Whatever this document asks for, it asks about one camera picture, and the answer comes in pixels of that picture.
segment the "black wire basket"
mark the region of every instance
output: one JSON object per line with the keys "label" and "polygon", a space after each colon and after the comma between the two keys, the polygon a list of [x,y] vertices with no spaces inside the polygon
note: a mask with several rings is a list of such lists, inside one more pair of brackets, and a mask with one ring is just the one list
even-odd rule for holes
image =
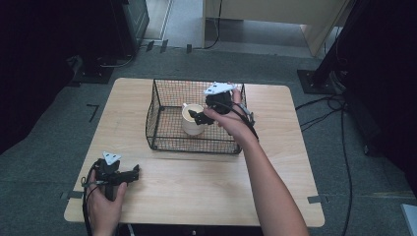
{"label": "black wire basket", "polygon": [[[227,132],[215,123],[190,136],[182,129],[182,104],[206,106],[204,91],[213,82],[153,80],[146,133],[154,150],[238,154],[242,150]],[[236,84],[246,106],[245,86]]]}

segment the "person's left hand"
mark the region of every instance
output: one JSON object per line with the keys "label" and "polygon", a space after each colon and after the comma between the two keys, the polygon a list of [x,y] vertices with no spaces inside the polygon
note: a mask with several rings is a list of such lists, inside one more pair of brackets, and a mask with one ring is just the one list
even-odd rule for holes
{"label": "person's left hand", "polygon": [[[92,171],[89,181],[95,181],[95,170]],[[88,208],[93,235],[113,235],[122,214],[122,204],[127,184],[122,183],[119,186],[114,202],[109,201],[100,189],[94,189],[95,187],[96,185],[91,184],[87,190],[87,196],[91,193],[88,199]]]}

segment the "forearm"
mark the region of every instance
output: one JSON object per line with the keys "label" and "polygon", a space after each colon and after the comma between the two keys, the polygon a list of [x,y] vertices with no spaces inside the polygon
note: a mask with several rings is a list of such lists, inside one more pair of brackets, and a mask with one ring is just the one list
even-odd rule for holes
{"label": "forearm", "polygon": [[258,141],[250,138],[241,143],[264,234],[308,235],[300,210]]}

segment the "wooden desk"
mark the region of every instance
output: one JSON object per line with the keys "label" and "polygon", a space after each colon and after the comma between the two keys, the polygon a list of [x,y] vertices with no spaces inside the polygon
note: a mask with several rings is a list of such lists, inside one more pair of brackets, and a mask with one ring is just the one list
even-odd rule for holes
{"label": "wooden desk", "polygon": [[[218,18],[221,0],[203,3],[203,46],[206,18]],[[345,13],[350,0],[227,0],[221,5],[221,18],[301,25],[306,42],[316,56],[326,38]]]}
{"label": "wooden desk", "polygon": [[[74,187],[102,152],[122,154],[120,171],[142,167],[129,185],[121,221],[126,223],[259,225],[243,152],[213,155],[155,151],[145,135],[152,80],[118,79],[108,98]],[[321,204],[309,204],[316,184],[290,90],[245,85],[249,109],[271,163],[288,186],[308,226],[325,223]],[[82,201],[71,199],[68,221],[83,222]]]}

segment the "gray carpet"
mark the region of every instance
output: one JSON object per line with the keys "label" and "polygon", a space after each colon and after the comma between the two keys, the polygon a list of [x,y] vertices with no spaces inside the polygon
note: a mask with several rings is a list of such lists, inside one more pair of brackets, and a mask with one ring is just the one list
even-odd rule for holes
{"label": "gray carpet", "polygon": [[[304,94],[297,69],[315,70],[316,59],[155,47],[114,70],[108,85],[63,88],[30,135],[0,159],[0,235],[85,235],[84,225],[64,219],[67,202],[106,99],[117,78],[230,81],[288,86],[295,105],[322,97]],[[97,114],[89,122],[93,107]],[[300,109],[300,124],[330,112],[325,102]],[[353,182],[347,235],[409,235],[401,204],[417,205],[403,173],[389,160],[363,153],[363,141],[344,115],[346,150]],[[348,179],[341,144],[340,113],[303,133],[326,224],[312,235],[340,235],[348,206]]]}

